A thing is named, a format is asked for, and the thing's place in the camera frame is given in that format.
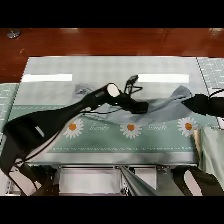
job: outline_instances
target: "reddish brown floor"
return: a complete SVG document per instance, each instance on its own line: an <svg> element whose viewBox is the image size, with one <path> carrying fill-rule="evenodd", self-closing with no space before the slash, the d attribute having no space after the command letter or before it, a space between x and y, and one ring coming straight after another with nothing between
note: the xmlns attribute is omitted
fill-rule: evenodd
<svg viewBox="0 0 224 224"><path fill-rule="evenodd" d="M224 57L222 28L0 28L0 83L19 82L30 56L168 55Z"/></svg>

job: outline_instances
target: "table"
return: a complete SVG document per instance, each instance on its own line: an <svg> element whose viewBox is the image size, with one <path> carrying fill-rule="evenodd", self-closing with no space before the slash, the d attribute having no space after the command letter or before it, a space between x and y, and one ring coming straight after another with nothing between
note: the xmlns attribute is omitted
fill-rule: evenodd
<svg viewBox="0 0 224 224"><path fill-rule="evenodd" d="M72 101L75 85L79 83L100 88L108 82L114 82L123 90L130 76L142 73L188 74L189 83L184 85L192 93L208 94L195 57L31 57L23 78L71 74L72 80L24 82L25 79L22 79L9 120L30 112L68 105ZM181 84L141 83L143 91L138 92L134 98L166 98ZM214 117L192 113L190 118L198 125L218 125ZM144 165L194 164L198 161L194 142L178 130L178 120L142 127L141 135L135 139L126 138L119 125L86 117L81 117L81 120L84 128L80 136L74 139L62 136L61 140L35 163Z"/></svg>

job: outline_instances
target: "daisy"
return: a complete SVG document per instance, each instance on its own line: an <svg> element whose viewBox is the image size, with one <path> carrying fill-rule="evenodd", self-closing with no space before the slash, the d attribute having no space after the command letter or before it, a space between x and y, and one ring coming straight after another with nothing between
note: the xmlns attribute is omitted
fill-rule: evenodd
<svg viewBox="0 0 224 224"><path fill-rule="evenodd" d="M120 125L120 131L123 131L123 135L126 135L126 138L135 138L141 134L141 126L135 124Z"/></svg>
<svg viewBox="0 0 224 224"><path fill-rule="evenodd" d="M177 125L177 127L179 127L178 130L182 131L182 135L185 135L185 137L192 135L197 126L196 121L190 117L179 119Z"/></svg>
<svg viewBox="0 0 224 224"><path fill-rule="evenodd" d="M63 135L65 135L66 138L68 137L70 137L70 139L75 138L76 136L82 134L81 131L83 130L83 126L84 126L83 121L81 119L77 119L68 126L67 130Z"/></svg>

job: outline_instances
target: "daisy yellow center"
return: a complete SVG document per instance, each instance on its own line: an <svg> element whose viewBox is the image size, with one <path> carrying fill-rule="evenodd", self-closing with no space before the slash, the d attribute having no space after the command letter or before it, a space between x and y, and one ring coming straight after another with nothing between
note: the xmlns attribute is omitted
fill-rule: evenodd
<svg viewBox="0 0 224 224"><path fill-rule="evenodd" d="M129 124L127 127L129 131L133 131L135 129L135 126L133 124Z"/></svg>
<svg viewBox="0 0 224 224"><path fill-rule="evenodd" d="M190 124L190 123L186 123L186 124L185 124L185 128L186 128L188 131L190 131L190 130L192 129L192 124Z"/></svg>
<svg viewBox="0 0 224 224"><path fill-rule="evenodd" d="M69 125L69 129L70 129L71 131L74 131L74 130L76 129L76 124L70 124L70 125Z"/></svg>

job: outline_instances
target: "green cloth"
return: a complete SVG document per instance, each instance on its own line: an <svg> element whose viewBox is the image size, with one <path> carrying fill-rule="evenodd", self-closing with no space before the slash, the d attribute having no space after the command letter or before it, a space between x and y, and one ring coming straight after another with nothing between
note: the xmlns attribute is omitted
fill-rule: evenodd
<svg viewBox="0 0 224 224"><path fill-rule="evenodd" d="M224 130L203 127L200 130L199 168L213 174L224 189Z"/></svg>

